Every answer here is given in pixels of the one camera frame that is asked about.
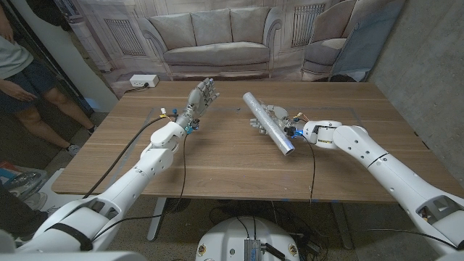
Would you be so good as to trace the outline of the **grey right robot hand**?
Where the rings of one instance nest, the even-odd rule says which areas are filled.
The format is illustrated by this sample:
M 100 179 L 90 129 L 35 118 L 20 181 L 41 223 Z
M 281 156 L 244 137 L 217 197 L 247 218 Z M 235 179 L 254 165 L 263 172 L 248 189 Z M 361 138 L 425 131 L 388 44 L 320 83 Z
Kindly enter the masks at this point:
M 288 112 L 283 108 L 276 105 L 262 104 L 263 109 L 271 117 L 271 119 L 278 125 L 281 131 L 287 136 L 295 136 L 297 134 L 299 123 L 295 122 L 289 117 Z M 249 123 L 253 128 L 257 128 L 258 132 L 263 135 L 268 135 L 265 127 L 257 118 L 252 118 Z

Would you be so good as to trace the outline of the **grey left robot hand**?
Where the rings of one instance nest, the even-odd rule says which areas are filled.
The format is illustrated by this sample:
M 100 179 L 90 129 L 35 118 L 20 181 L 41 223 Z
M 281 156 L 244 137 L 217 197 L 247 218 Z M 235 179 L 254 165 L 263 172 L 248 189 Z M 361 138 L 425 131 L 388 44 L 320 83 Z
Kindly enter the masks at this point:
M 175 122 L 185 128 L 187 125 L 199 121 L 199 118 L 207 111 L 208 106 L 219 95 L 216 92 L 214 80 L 212 78 L 205 78 L 191 91 L 186 107 Z

